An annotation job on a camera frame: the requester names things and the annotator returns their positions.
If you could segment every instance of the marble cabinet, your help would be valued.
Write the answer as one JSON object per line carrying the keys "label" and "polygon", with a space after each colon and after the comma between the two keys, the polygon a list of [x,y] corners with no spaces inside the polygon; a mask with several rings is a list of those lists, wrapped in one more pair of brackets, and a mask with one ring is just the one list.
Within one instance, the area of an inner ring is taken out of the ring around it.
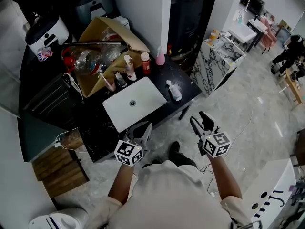
{"label": "marble cabinet", "polygon": [[215,46],[205,40],[190,77],[208,97],[226,75],[240,65],[245,56],[240,48],[225,37],[219,39]]}

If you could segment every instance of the black countertop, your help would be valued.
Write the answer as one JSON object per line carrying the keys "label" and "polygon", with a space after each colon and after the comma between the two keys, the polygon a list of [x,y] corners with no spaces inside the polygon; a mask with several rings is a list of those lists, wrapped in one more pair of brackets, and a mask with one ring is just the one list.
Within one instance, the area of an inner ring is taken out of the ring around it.
{"label": "black countertop", "polygon": [[[142,73],[141,67],[136,69],[136,75],[137,80],[146,76]],[[180,67],[167,57],[163,66],[158,66],[151,62],[151,74],[148,75],[148,78],[167,100],[165,105],[139,121],[149,121],[152,123],[153,128],[158,127],[178,112],[187,108],[192,103],[192,100],[202,92]],[[173,100],[166,86],[166,80],[170,80],[179,86],[182,100],[178,102]],[[126,80],[126,82],[128,85],[134,83],[129,80]],[[125,135],[125,132],[119,134],[116,131],[102,105],[103,101],[114,94],[109,92],[107,88],[103,88],[85,99],[84,104],[79,104],[73,110],[77,127],[93,162],[104,160],[105,157],[112,155],[118,140]]]}

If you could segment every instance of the spray bottle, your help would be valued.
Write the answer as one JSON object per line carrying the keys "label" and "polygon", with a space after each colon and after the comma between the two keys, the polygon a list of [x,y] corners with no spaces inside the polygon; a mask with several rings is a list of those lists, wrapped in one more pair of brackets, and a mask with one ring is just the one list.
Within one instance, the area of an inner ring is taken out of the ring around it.
{"label": "spray bottle", "polygon": [[130,61],[131,57],[127,54],[124,56],[124,60],[126,62],[126,74],[129,80],[135,81],[137,80],[137,76],[135,75],[133,63]]}

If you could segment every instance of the red bottle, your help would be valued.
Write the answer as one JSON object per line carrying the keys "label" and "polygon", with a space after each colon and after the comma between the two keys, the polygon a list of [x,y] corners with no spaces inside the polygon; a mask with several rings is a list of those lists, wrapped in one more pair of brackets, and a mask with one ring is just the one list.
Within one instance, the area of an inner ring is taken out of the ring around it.
{"label": "red bottle", "polygon": [[150,74],[151,73],[151,63],[149,59],[149,54],[147,52],[143,52],[141,54],[142,65],[143,65],[143,73]]}

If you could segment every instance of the white bottle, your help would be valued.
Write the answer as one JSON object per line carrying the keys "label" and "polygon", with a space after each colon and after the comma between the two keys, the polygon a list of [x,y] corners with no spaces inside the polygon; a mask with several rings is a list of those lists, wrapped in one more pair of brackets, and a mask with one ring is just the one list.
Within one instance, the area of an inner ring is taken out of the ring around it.
{"label": "white bottle", "polygon": [[135,81],[137,76],[135,75],[133,63],[130,61],[131,57],[127,54],[124,56],[124,60],[126,61],[126,74],[129,80]]}
{"label": "white bottle", "polygon": [[178,90],[178,88],[171,83],[171,81],[167,80],[166,84],[169,86],[173,99],[176,101],[180,101],[182,99],[182,94]]}

